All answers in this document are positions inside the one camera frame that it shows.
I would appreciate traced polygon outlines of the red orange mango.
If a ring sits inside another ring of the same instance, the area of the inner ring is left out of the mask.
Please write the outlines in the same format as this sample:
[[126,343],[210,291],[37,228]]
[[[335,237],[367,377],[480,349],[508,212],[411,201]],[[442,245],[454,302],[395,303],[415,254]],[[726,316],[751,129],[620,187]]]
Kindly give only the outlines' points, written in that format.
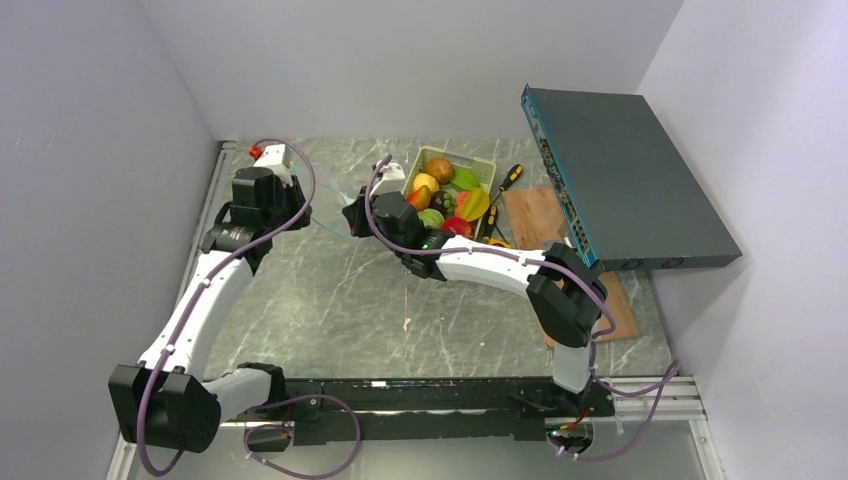
[[422,185],[406,197],[406,201],[416,212],[426,210],[431,201],[432,191],[428,185]]

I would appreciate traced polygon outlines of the clear zip top bag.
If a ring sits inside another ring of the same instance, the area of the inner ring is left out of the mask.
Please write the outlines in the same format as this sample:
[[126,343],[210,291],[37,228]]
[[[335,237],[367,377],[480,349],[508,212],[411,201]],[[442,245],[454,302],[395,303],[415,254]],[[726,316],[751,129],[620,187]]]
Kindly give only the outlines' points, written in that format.
[[318,200],[318,207],[316,213],[312,214],[312,222],[343,242],[358,244],[360,239],[353,237],[341,223],[341,208],[348,206],[353,199],[341,191],[337,184],[317,181],[316,185],[318,193],[315,198]]

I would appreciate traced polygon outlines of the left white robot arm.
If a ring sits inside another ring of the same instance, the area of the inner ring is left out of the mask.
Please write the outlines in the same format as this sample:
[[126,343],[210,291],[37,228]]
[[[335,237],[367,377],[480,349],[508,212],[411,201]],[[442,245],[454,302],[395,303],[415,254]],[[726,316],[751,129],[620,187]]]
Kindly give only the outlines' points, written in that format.
[[270,233],[310,223],[298,177],[285,166],[242,168],[231,188],[166,327],[136,364],[116,366],[109,378],[128,442],[201,453],[222,422],[248,409],[272,420],[286,409],[279,367],[248,363],[217,380],[202,379],[223,323],[273,245]]

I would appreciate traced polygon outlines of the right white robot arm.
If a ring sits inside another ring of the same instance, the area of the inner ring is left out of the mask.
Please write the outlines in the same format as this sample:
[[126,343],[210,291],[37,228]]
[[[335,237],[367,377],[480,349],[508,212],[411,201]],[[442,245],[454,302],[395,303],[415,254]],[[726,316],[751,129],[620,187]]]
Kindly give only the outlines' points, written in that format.
[[420,278],[472,282],[528,299],[553,342],[553,406],[574,415],[588,404],[593,335],[607,290],[574,248],[553,243],[513,250],[428,227],[399,192],[360,194],[342,214],[354,237],[370,237],[377,228],[378,238]]

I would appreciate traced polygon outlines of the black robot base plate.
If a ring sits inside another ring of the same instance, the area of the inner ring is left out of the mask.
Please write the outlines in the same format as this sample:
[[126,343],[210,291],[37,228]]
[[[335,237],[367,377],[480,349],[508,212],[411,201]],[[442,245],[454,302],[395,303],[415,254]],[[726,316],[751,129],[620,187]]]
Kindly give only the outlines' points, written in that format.
[[549,377],[290,379],[293,407],[251,409],[248,422],[285,421],[297,446],[335,441],[508,437],[543,441],[560,423],[614,416],[599,386],[574,394]]

